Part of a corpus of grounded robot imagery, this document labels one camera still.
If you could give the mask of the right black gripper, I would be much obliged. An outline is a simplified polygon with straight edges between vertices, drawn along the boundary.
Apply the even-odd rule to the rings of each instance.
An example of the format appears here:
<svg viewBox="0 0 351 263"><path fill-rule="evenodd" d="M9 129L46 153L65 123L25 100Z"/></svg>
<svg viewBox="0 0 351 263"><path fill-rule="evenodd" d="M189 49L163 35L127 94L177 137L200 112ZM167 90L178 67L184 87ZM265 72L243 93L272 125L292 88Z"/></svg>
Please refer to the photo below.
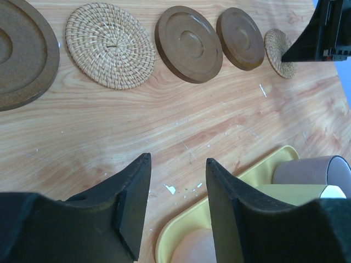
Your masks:
<svg viewBox="0 0 351 263"><path fill-rule="evenodd" d="M350 1L318 1L309 24L281 61L345 61L349 57Z"/></svg>

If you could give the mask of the light woven rattan coaster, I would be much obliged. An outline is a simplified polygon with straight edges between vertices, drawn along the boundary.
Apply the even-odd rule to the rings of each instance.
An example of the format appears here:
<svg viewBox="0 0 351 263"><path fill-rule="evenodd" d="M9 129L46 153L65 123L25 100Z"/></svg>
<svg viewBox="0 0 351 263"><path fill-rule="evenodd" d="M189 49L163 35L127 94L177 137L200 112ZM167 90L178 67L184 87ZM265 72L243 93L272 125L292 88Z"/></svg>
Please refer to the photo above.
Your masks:
<svg viewBox="0 0 351 263"><path fill-rule="evenodd" d="M295 62L282 62L283 55L291 45L288 36L279 29L271 29L264 36L264 47L269 63L274 71L285 79L293 78L297 71Z"/></svg>

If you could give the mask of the purple translucent cup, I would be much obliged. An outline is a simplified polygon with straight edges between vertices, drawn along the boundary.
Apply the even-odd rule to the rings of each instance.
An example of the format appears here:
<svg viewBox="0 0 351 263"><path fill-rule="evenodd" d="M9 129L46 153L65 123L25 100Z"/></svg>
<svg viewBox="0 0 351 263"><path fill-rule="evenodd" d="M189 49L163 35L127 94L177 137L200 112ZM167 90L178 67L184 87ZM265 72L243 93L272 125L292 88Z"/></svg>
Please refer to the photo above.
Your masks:
<svg viewBox="0 0 351 263"><path fill-rule="evenodd" d="M350 165L341 156L294 159L280 163L274 184L313 184L350 187Z"/></svg>

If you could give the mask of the dark cork coaster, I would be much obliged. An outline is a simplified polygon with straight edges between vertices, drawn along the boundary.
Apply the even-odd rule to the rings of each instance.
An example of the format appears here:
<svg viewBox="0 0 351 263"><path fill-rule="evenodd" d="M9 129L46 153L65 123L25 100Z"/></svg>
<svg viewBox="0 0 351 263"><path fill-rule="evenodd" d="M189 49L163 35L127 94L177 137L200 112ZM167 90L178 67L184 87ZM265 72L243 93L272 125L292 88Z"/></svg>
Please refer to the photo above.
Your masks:
<svg viewBox="0 0 351 263"><path fill-rule="evenodd" d="M27 1L1 1L1 111L42 96L59 61L58 41L44 16Z"/></svg>

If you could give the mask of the white cup green handle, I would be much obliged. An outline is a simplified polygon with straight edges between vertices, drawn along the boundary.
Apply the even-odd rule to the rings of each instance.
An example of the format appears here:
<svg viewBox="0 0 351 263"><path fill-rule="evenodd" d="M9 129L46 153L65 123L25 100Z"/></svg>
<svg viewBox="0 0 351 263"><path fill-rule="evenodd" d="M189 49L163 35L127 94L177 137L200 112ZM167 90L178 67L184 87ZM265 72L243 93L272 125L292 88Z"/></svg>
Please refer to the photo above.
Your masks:
<svg viewBox="0 0 351 263"><path fill-rule="evenodd" d="M299 206L314 199L346 199L344 192L334 185L265 184L258 191L282 202Z"/></svg>

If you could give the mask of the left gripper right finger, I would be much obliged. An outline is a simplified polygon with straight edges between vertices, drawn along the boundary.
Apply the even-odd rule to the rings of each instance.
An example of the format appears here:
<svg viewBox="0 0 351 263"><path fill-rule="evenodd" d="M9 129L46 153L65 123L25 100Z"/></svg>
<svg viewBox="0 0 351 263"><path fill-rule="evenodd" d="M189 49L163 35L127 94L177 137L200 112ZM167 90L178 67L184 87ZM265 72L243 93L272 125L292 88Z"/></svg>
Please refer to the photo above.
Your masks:
<svg viewBox="0 0 351 263"><path fill-rule="evenodd" d="M294 206L255 189L215 159L206 185L218 262L350 262L350 200Z"/></svg>

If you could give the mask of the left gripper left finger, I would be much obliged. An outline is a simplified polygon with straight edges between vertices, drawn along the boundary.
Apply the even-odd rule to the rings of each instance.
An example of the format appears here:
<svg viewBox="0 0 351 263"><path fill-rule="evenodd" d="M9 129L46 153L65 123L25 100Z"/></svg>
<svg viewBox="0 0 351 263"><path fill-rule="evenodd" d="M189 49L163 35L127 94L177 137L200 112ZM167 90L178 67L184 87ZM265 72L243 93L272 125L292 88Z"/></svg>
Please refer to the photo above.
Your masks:
<svg viewBox="0 0 351 263"><path fill-rule="evenodd" d="M65 201L1 193L1 262L136 262L151 154Z"/></svg>

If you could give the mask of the dark brown wooden coaster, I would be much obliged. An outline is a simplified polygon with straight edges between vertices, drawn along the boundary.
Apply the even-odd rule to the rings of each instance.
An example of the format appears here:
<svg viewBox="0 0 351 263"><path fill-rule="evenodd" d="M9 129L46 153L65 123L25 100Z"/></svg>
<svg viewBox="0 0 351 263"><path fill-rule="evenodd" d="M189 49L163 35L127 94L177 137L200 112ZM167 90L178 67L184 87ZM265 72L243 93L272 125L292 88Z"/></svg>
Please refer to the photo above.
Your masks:
<svg viewBox="0 0 351 263"><path fill-rule="evenodd" d="M217 35L228 60L243 71L259 67L265 57L262 34L253 19L239 8L228 8L216 23Z"/></svg>

